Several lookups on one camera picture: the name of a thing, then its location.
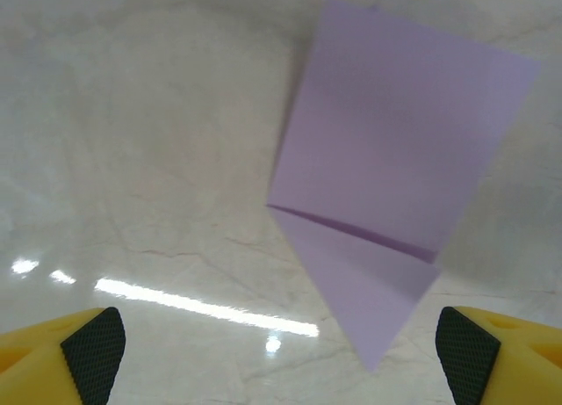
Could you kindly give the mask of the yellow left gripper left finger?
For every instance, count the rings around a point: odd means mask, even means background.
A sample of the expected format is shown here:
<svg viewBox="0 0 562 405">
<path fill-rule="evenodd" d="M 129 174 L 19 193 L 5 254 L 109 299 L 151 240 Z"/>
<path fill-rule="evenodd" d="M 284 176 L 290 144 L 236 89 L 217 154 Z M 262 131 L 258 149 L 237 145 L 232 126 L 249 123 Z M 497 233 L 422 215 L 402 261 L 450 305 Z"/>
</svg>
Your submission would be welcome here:
<svg viewBox="0 0 562 405">
<path fill-rule="evenodd" d="M 0 334 L 0 405 L 107 405 L 125 346 L 115 307 Z"/>
</svg>

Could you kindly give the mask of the purple paper sheet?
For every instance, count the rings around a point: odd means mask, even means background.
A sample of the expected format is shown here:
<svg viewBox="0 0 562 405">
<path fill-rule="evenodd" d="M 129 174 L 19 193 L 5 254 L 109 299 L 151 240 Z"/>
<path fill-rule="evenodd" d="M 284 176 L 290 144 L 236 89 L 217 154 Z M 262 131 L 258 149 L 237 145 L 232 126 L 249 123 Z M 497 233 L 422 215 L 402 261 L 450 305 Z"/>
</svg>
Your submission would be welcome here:
<svg viewBox="0 0 562 405">
<path fill-rule="evenodd" d="M 379 9 L 323 7 L 268 205 L 368 370 L 436 280 L 538 71 Z"/>
</svg>

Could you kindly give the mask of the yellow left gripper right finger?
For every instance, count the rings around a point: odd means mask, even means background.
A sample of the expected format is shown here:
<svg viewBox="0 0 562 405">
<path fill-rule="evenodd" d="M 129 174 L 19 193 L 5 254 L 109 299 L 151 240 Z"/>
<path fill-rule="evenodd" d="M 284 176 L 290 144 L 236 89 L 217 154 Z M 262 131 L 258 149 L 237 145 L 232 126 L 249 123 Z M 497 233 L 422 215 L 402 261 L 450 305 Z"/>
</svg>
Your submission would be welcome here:
<svg viewBox="0 0 562 405">
<path fill-rule="evenodd" d="M 455 405 L 562 405 L 562 329 L 444 307 L 435 345 Z"/>
</svg>

